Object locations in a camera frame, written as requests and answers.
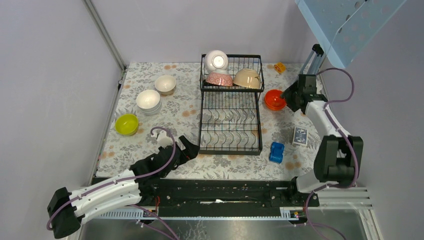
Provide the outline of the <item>white ribbed bowl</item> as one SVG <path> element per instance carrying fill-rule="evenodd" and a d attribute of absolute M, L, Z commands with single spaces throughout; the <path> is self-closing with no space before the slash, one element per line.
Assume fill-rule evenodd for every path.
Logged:
<path fill-rule="evenodd" d="M 161 111 L 162 108 L 162 103 L 159 102 L 156 106 L 154 106 L 153 108 L 149 108 L 149 109 L 144 109 L 141 107 L 138 107 L 138 110 L 143 114 L 143 115 L 147 115 L 147 116 L 151 116 L 151 115 L 155 115 L 158 114 Z"/>
<path fill-rule="evenodd" d="M 151 109 L 162 102 L 160 93 L 153 89 L 142 91 L 135 101 L 136 105 L 143 109 Z"/>

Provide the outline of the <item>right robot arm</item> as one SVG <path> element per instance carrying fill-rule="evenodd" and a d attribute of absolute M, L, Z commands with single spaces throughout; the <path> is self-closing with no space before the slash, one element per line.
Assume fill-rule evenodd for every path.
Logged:
<path fill-rule="evenodd" d="M 300 74 L 281 97 L 289 109 L 309 118 L 320 137 L 313 169 L 296 177 L 296 187 L 286 193 L 287 201 L 299 206 L 307 199 L 306 193 L 353 187 L 359 177 L 364 142 L 341 126 L 330 109 L 330 101 L 318 93 L 316 75 Z"/>

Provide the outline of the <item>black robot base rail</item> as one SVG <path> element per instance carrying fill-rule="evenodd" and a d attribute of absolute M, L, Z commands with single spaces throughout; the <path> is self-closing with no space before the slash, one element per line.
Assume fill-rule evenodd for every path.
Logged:
<path fill-rule="evenodd" d="M 160 217 L 279 217 L 281 208 L 319 207 L 315 193 L 308 197 L 292 181 L 163 178 L 141 189 L 141 207 Z"/>

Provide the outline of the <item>lime green bowl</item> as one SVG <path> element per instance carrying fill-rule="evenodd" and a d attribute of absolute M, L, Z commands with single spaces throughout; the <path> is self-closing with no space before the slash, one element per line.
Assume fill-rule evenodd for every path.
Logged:
<path fill-rule="evenodd" d="M 139 129 L 139 120 L 134 114 L 123 114 L 116 121 L 114 128 L 123 136 L 132 136 Z"/>

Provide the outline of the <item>orange bowl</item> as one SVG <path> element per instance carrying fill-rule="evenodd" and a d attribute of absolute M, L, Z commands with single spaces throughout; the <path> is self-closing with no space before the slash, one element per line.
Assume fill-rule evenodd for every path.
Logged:
<path fill-rule="evenodd" d="M 267 101 L 270 103 L 270 102 L 277 102 L 279 100 L 282 100 L 283 99 L 281 98 L 282 93 L 283 91 L 279 89 L 271 89 L 265 94 L 264 101 Z"/>
<path fill-rule="evenodd" d="M 284 99 L 280 99 L 278 101 L 272 101 L 272 102 L 268 102 L 268 101 L 264 101 L 265 106 L 272 111 L 280 111 L 283 108 L 286 107 L 287 103 Z"/>

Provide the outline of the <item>cream floral bowl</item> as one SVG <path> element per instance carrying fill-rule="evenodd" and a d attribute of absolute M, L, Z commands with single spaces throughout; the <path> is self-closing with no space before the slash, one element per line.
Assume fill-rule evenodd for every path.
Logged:
<path fill-rule="evenodd" d="M 162 75 L 158 77 L 154 83 L 156 90 L 164 96 L 173 94 L 176 89 L 176 85 L 176 78 L 172 75 Z"/>

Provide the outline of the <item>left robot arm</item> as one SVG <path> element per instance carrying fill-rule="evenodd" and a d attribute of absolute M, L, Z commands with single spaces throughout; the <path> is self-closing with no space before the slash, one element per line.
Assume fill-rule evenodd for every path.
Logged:
<path fill-rule="evenodd" d="M 61 239 L 109 210 L 139 202 L 144 206 L 152 204 L 155 192 L 149 188 L 151 182 L 195 159 L 200 151 L 200 147 L 185 136 L 179 140 L 183 149 L 171 142 L 114 177 L 79 190 L 69 191 L 66 187 L 56 190 L 47 206 L 47 229 L 53 232 L 55 239 Z"/>

